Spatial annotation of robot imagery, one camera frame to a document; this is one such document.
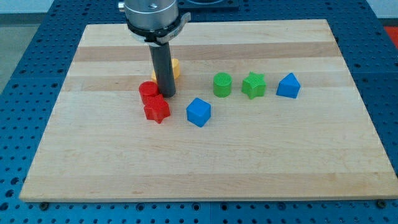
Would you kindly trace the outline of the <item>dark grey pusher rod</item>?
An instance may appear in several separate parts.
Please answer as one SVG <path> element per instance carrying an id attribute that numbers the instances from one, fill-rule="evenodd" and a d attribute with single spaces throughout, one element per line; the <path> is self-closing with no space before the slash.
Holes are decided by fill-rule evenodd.
<path id="1" fill-rule="evenodd" d="M 169 44 L 150 46 L 149 50 L 159 92 L 165 98 L 171 98 L 176 93 L 176 87 Z"/>

